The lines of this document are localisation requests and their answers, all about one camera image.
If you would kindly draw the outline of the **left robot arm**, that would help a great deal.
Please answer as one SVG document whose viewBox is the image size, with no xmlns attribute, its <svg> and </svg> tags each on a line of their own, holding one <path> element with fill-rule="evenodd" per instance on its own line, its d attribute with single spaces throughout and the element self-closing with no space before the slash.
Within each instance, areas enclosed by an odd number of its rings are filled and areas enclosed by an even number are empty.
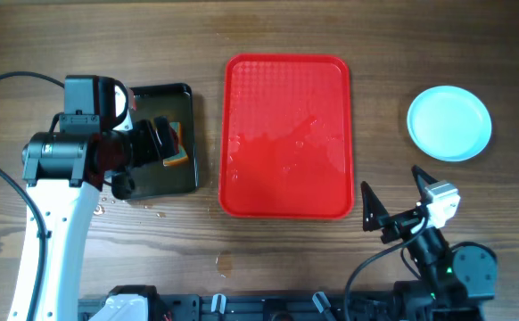
<svg viewBox="0 0 519 321">
<path fill-rule="evenodd" d="M 132 121 L 134 93 L 114 78 L 68 76 L 59 129 L 22 151 L 29 199 L 11 320 L 73 320 L 87 231 L 107 179 L 132 193 L 135 169 L 180 153 L 181 125 L 164 116 Z"/>
</svg>

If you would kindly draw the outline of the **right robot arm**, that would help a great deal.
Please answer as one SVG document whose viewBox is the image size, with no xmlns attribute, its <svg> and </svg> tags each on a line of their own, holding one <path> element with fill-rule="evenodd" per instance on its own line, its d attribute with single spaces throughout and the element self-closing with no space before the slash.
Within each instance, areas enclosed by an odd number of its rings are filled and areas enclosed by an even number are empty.
<svg viewBox="0 0 519 321">
<path fill-rule="evenodd" d="M 397 281 L 387 292 L 354 292 L 345 286 L 343 305 L 349 320 L 482 320 L 482 304 L 495 297 L 498 258 L 475 242 L 449 244 L 441 230 L 457 213 L 461 197 L 446 180 L 418 166 L 411 169 L 420 199 L 410 210 L 390 215 L 367 182 L 360 185 L 363 229 L 378 230 L 386 250 L 370 263 L 395 251 L 415 278 Z"/>
</svg>

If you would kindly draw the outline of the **green orange sponge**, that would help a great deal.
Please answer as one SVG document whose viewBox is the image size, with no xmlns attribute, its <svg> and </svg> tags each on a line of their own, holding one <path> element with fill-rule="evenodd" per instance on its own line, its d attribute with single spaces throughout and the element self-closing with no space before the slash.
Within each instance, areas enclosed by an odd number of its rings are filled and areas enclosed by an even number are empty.
<svg viewBox="0 0 519 321">
<path fill-rule="evenodd" d="M 162 161 L 164 167 L 173 167 L 189 160 L 189 156 L 183 144 L 182 126 L 179 122 L 171 122 L 170 128 L 174 131 L 177 143 L 177 153 Z"/>
</svg>

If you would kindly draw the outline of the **white plate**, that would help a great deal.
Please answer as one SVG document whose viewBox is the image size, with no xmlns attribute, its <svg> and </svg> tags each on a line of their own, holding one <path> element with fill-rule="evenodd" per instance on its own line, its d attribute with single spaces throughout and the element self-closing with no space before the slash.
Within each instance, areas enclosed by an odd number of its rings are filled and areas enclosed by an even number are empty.
<svg viewBox="0 0 519 321">
<path fill-rule="evenodd" d="M 461 162 L 480 154 L 492 135 L 480 98 L 458 86 L 424 90 L 409 105 L 407 129 L 414 144 L 439 161 Z"/>
</svg>

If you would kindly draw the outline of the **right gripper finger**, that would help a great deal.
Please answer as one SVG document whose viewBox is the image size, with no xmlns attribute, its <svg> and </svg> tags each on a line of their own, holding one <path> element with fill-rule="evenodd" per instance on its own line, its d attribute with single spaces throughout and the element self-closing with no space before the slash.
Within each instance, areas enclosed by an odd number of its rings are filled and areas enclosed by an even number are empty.
<svg viewBox="0 0 519 321">
<path fill-rule="evenodd" d="M 384 228 L 389 224 L 388 211 L 366 181 L 360 184 L 360 190 L 363 201 L 363 230 L 370 232 Z"/>
<path fill-rule="evenodd" d="M 415 180 L 417 190 L 420 193 L 421 200 L 424 201 L 426 199 L 425 188 L 428 185 L 438 183 L 438 180 L 436 178 L 430 176 L 429 174 L 427 174 L 424 170 L 422 170 L 417 165 L 414 165 L 411 168 L 411 172 L 412 172 L 413 178 Z"/>
</svg>

